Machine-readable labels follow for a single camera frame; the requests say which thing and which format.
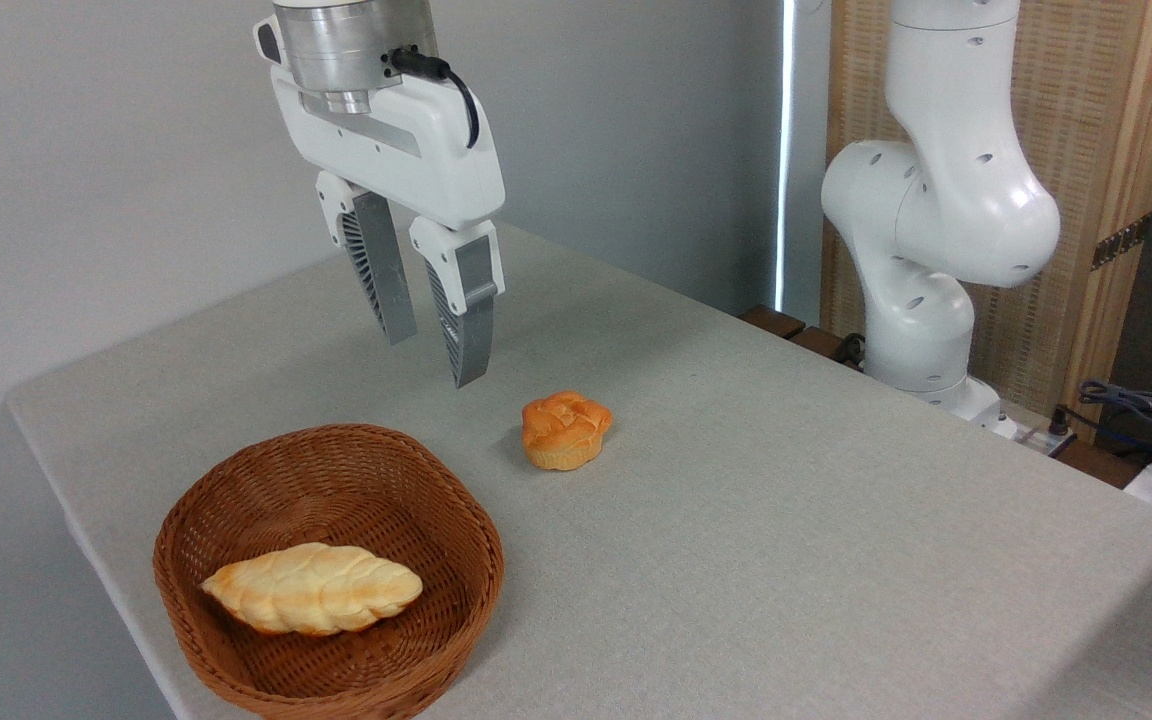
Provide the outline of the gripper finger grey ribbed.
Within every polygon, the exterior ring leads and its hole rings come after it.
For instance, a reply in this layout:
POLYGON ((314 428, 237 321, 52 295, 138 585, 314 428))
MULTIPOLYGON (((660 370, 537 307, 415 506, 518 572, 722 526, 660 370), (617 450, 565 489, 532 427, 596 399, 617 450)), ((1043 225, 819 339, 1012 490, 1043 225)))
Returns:
POLYGON ((329 237, 348 253, 384 336, 391 344, 415 336, 410 287, 389 202, 328 170, 317 176, 316 191, 329 237))
POLYGON ((494 301, 506 291, 497 228, 483 222, 452 232, 419 217, 410 237, 429 270, 454 384, 465 387, 488 369, 494 301))

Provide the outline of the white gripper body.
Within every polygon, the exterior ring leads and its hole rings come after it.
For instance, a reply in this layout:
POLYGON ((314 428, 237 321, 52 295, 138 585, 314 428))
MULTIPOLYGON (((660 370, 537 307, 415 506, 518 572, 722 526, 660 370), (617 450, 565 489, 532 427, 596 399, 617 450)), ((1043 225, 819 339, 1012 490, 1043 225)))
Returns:
POLYGON ((429 15, 270 15, 253 29, 300 154, 453 232, 506 200, 486 113, 449 79, 393 65, 435 58, 429 15))

